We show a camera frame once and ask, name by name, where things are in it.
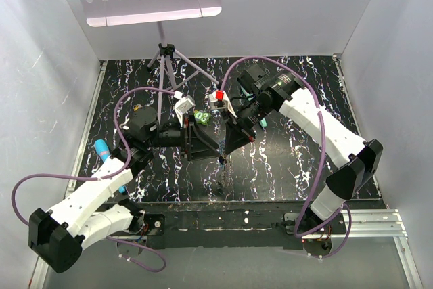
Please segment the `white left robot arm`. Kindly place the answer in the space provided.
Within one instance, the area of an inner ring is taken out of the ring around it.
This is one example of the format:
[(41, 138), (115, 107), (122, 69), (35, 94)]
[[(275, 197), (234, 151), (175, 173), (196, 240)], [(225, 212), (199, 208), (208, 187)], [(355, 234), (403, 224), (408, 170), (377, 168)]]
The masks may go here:
[(135, 235), (143, 229), (145, 212), (129, 199), (105, 212), (98, 208), (142, 172), (155, 148), (178, 147), (188, 160), (220, 157), (217, 142), (201, 130), (193, 115), (159, 125), (156, 110), (144, 107), (132, 114), (122, 131), (129, 151), (119, 145), (92, 181), (48, 211), (36, 209), (29, 218), (29, 247), (57, 273), (67, 271), (82, 251), (105, 237), (118, 231)]

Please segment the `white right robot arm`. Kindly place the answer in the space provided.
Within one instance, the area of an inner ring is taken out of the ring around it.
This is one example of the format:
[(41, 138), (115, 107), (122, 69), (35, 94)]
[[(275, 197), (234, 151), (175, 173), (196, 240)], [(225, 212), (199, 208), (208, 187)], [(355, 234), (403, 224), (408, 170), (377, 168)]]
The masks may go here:
[(256, 64), (244, 70), (237, 81), (252, 99), (239, 110), (234, 109), (224, 89), (212, 93), (209, 100), (226, 122), (225, 155), (253, 142), (253, 127), (272, 111), (296, 123), (320, 145), (317, 175), (294, 222), (293, 234), (300, 238), (330, 226), (345, 202), (374, 176), (383, 146), (347, 129), (320, 106), (305, 79), (287, 66), (282, 69), (275, 75)]

